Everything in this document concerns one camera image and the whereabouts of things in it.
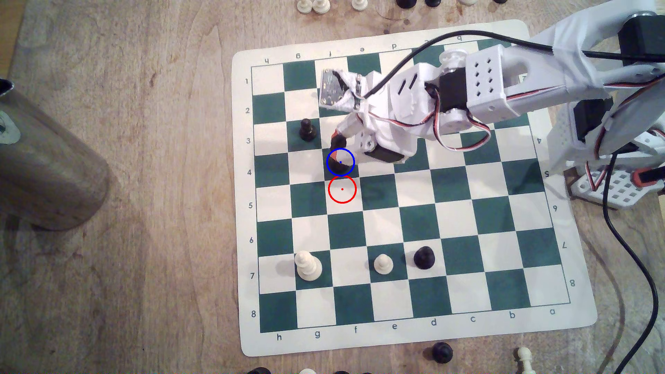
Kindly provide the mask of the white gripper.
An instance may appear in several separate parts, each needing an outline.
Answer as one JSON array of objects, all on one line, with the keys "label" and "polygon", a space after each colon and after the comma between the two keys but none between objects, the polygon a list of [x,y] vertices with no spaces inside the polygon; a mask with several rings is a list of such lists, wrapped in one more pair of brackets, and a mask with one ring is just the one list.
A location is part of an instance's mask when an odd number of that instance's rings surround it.
[{"label": "white gripper", "polygon": [[417,152],[419,139],[436,140],[441,73],[438,66],[419,63],[395,74],[336,125],[330,143],[349,139],[357,163],[404,163]]}]

